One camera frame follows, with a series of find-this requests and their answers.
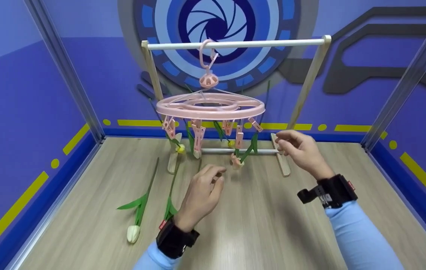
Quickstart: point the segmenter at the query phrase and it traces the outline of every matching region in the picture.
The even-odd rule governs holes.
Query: wooden base
[[[181,142],[181,133],[177,133],[175,135],[175,138],[178,140],[178,142]],[[175,167],[177,165],[177,159],[178,159],[178,152],[177,152],[177,145],[170,142],[170,159],[168,160],[168,173],[175,174]]]
[[[270,135],[272,138],[273,148],[278,149],[278,144],[275,143],[276,134],[270,133]],[[278,163],[280,164],[280,170],[281,170],[281,174],[283,174],[283,177],[290,176],[290,173],[292,171],[290,170],[290,165],[288,164],[287,158],[279,153],[275,155],[276,155],[276,159],[278,159]]]

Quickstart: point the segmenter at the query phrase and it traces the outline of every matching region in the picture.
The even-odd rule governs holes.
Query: metal frame
[[[66,82],[74,102],[76,102],[79,111],[86,123],[88,123],[94,140],[96,143],[99,143],[104,138],[103,128],[73,68],[73,64],[66,53],[61,38],[52,24],[52,20],[50,20],[46,6],[42,0],[24,0],[24,3],[31,13],[60,74]]]
[[[361,144],[366,152],[371,152],[380,139],[380,135],[392,122],[426,72],[426,39],[417,51],[412,62],[398,82],[387,102],[375,119],[371,129]]]
[[[102,143],[98,143],[95,145],[93,150],[88,154],[86,159],[83,161],[81,166],[78,168],[74,176],[71,178],[71,180],[67,183],[67,185],[64,187],[62,192],[59,194],[58,198],[53,202],[51,207],[48,209],[46,214],[43,216],[43,218],[40,220],[34,231],[29,235],[29,237],[26,239],[26,241],[23,243],[21,248],[18,250],[16,255],[12,258],[12,260],[9,262],[5,270],[18,270],[21,265],[23,264],[24,260],[26,260],[26,257],[29,255],[31,250],[33,250],[36,242],[38,242],[39,238],[43,235],[44,231],[52,221],[52,219],[55,217],[56,213],[58,212],[60,206],[63,204],[64,200],[66,200],[67,196],[73,189],[74,185],[78,182],[79,178],[82,176],[88,165],[91,163],[93,158],[96,156],[96,153],[100,150]]]

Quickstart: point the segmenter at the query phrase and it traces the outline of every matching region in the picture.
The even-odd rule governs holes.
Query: white tulip
[[[138,240],[139,237],[139,226],[131,225],[128,227],[126,238],[129,243],[134,244]]]

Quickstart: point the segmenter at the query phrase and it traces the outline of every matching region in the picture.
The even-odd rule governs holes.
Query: pink plastic clip
[[[201,126],[201,119],[191,119],[191,126]]]
[[[194,126],[193,131],[195,132],[195,144],[193,146],[194,150],[201,151],[201,141],[203,140],[203,137],[205,135],[206,128],[200,127],[197,128]]]
[[[237,125],[237,134],[243,132],[243,123],[242,121],[240,121],[240,123],[238,123]]]
[[[176,133],[176,126],[175,126],[175,119],[174,118],[165,118],[165,120],[163,121],[163,129],[166,131],[166,133],[168,134],[168,137],[170,137],[170,139],[174,139],[175,138],[175,133]]]
[[[231,135],[231,132],[233,129],[233,123],[235,123],[235,121],[223,120],[222,128],[225,130],[225,134],[227,136]]]
[[[258,130],[258,132],[263,131],[263,128],[252,117],[248,118],[248,121],[256,128],[256,130]]]
[[[236,149],[241,149],[243,145],[243,132],[238,132],[237,133],[237,138],[235,140],[235,148]]]

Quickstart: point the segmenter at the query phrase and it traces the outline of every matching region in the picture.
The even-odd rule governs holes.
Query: green leaf
[[[177,144],[177,145],[179,146],[180,142],[178,142],[178,140],[177,140],[176,138],[174,138],[174,139],[171,139],[171,138],[170,138],[170,140],[171,140],[174,144]]]
[[[134,200],[134,201],[132,201],[130,203],[127,203],[125,205],[122,205],[122,206],[118,207],[117,209],[118,210],[125,210],[125,209],[134,208],[134,207],[140,205],[144,201],[145,196],[146,196],[146,194],[143,195],[143,196],[141,196],[139,199],[136,199],[136,200]]]
[[[141,204],[137,211],[136,216],[134,217],[134,225],[141,226],[141,222],[143,221],[143,214],[145,213],[146,204]]]
[[[193,154],[194,149],[195,149],[195,139],[194,139],[193,135],[191,134],[191,131],[189,130],[189,128],[187,128],[186,132],[188,133],[189,148],[190,148],[191,153]]]
[[[253,144],[250,144],[248,149],[246,149],[246,151],[243,153],[242,157],[240,158],[240,163],[242,163],[245,158],[251,153],[251,151],[253,150]]]
[[[170,219],[170,217],[174,216],[178,211],[173,206],[173,202],[171,201],[171,197],[168,197],[168,203],[166,204],[166,212],[165,212],[165,220]]]
[[[166,135],[166,138],[170,141],[170,142],[172,142],[172,143],[174,143],[174,144],[176,144],[178,147],[180,146],[180,142],[178,142],[178,140],[176,139],[176,138],[170,138],[170,136],[168,136],[168,133],[165,133],[165,135]]]
[[[215,126],[215,129],[218,132],[220,141],[223,141],[223,130],[221,129],[220,124],[218,124],[218,121],[213,121],[213,125]]]
[[[251,137],[251,145],[253,145],[253,151],[255,154],[258,154],[258,132],[255,132],[253,137]]]
[[[189,140],[189,149],[191,151],[191,154],[193,154],[194,148],[195,148],[195,138],[193,137],[193,134],[188,128],[188,123],[184,118],[182,118],[184,127],[186,128],[186,133],[188,134],[188,140]]]

